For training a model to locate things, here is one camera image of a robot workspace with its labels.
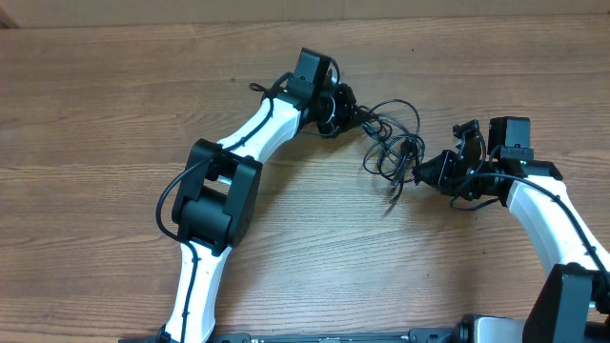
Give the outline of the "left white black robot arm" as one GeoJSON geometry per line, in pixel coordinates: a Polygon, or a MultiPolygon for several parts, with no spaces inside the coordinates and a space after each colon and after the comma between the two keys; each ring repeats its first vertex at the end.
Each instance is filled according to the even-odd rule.
{"type": "Polygon", "coordinates": [[[301,50],[295,69],[260,93],[257,112],[233,134],[191,147],[184,170],[159,196],[155,221],[178,243],[181,270],[173,311],[150,342],[208,342],[225,265],[254,216],[264,163],[303,127],[336,137],[358,114],[334,58],[301,50]]]}

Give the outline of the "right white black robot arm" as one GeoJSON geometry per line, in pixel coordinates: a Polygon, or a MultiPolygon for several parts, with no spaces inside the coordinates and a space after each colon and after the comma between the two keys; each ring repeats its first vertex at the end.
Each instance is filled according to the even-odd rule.
{"type": "Polygon", "coordinates": [[[453,128],[455,150],[413,169],[423,182],[452,199],[487,196],[524,228],[546,281],[528,317],[516,320],[466,314],[449,342],[606,342],[608,322],[592,322],[590,310],[609,314],[609,252],[573,206],[554,163],[537,160],[526,117],[491,119],[488,135],[478,121],[453,128]]]}

